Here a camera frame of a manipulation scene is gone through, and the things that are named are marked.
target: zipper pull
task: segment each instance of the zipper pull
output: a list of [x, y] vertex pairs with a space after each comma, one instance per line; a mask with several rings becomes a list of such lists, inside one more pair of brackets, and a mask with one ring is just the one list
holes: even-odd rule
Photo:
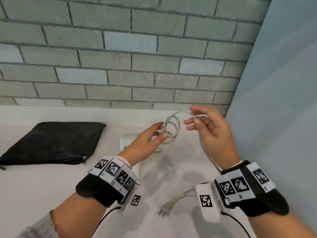
[[86, 162], [87, 156], [84, 156], [82, 159], [83, 159], [83, 165], [87, 164]]

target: black pouch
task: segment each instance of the black pouch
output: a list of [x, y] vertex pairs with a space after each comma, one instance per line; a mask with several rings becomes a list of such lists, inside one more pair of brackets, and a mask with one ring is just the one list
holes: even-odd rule
[[43, 122], [0, 157], [0, 165], [86, 164], [106, 125], [98, 122]]

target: gray brick wall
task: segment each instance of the gray brick wall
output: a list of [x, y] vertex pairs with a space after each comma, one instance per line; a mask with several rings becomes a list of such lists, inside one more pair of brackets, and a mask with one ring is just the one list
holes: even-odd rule
[[0, 105], [226, 115], [270, 0], [0, 0]]

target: black cable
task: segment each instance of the black cable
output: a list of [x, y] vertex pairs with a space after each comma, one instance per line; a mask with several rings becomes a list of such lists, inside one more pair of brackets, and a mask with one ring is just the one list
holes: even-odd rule
[[97, 227], [96, 227], [96, 229], [95, 229], [95, 231], [93, 232], [93, 234], [92, 234], [91, 237], [93, 237], [93, 235], [95, 234], [95, 232], [96, 232], [96, 230], [98, 229], [99, 225], [100, 225], [101, 222], [106, 218], [106, 216], [109, 215], [112, 211], [114, 211], [114, 210], [119, 210], [119, 209], [121, 209], [121, 206], [117, 206], [117, 207], [113, 208], [113, 209], [110, 210], [104, 217], [102, 217], [101, 221], [100, 221], [99, 224], [97, 225]]
[[238, 224], [244, 229], [244, 231], [247, 233], [248, 237], [251, 238], [251, 236], [249, 235], [249, 233], [247, 232], [247, 230], [244, 228], [244, 226], [240, 223], [240, 221], [238, 221], [235, 217], [233, 217], [232, 215], [226, 213], [226, 212], [221, 212], [222, 215], [224, 216], [229, 216], [232, 219], [234, 219], [236, 222], [238, 222]]

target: white table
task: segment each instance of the white table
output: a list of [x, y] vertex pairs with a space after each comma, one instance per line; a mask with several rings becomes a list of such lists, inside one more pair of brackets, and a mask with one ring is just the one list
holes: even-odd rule
[[[119, 138], [163, 121], [172, 110], [123, 110], [96, 108], [0, 107], [0, 154], [41, 121], [101, 121], [107, 124], [97, 149], [87, 165], [27, 165], [0, 170], [0, 237], [14, 237], [54, 209], [75, 191], [76, 184], [104, 155], [119, 153]], [[178, 114], [180, 120], [189, 116]], [[143, 202], [136, 216], [126, 219], [111, 213], [94, 237], [182, 237], [245, 238], [247, 235], [231, 218], [221, 224], [206, 222], [196, 194], [178, 201], [169, 217], [157, 215], [158, 207], [196, 184], [213, 180], [216, 169], [204, 156], [196, 131], [182, 125], [174, 147], [155, 154], [142, 164]], [[227, 210], [255, 237], [240, 209]]]

